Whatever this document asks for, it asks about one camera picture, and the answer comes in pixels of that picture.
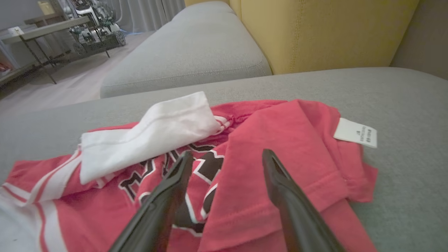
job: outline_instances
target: red t-shirt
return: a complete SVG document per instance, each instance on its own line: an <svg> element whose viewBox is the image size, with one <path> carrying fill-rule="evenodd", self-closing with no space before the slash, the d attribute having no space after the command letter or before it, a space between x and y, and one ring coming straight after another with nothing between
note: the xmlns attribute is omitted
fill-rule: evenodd
<svg viewBox="0 0 448 252"><path fill-rule="evenodd" d="M340 118L336 108L262 100L211 109L224 129L220 134L84 185L80 148L71 156L18 161L0 188L1 204L36 221L42 251L107 251L141 199L190 150L196 160L168 251L286 251L279 211L264 182L262 151L269 148L348 251L376 251L348 200L372 200L377 170L362 162L359 144L332 137Z"/></svg>

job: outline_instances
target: gray curtain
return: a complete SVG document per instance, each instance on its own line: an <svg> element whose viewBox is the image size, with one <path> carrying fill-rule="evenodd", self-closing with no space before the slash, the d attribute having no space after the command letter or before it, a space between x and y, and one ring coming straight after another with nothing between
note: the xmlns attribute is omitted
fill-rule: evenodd
<svg viewBox="0 0 448 252"><path fill-rule="evenodd" d="M138 33L158 30L185 8L184 0L107 0L121 29Z"/></svg>

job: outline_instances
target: gray fabric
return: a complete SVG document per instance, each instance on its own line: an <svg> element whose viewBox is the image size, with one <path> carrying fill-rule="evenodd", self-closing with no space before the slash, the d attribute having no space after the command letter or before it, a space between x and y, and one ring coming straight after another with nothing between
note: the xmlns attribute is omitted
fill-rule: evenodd
<svg viewBox="0 0 448 252"><path fill-rule="evenodd" d="M230 7L195 4L112 69L101 98L265 75L265 56Z"/></svg>
<svg viewBox="0 0 448 252"><path fill-rule="evenodd" d="M196 91L211 105L319 100L378 130L365 160L379 169L372 203L353 207L381 252L448 248L448 81L400 68L359 68L228 81L96 100L0 122L2 180L18 159L69 154L88 129L137 121L149 106Z"/></svg>

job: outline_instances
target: white clothing tag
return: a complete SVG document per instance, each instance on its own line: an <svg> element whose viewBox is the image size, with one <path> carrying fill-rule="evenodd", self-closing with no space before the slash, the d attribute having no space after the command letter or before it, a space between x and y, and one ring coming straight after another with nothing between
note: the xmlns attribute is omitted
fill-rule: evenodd
<svg viewBox="0 0 448 252"><path fill-rule="evenodd" d="M352 122L345 118L340 118L333 137L339 140L360 143L368 147L376 148L376 135L376 129L372 127Z"/></svg>

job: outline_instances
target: floor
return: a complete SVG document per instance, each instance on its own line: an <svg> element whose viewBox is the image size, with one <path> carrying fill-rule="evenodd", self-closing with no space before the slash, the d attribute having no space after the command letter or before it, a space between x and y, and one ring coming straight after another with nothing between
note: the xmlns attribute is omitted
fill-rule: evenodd
<svg viewBox="0 0 448 252"><path fill-rule="evenodd" d="M0 87L0 117L19 115L99 99L99 89L111 68L152 33L126 36L126 45L51 70L54 85L43 70Z"/></svg>

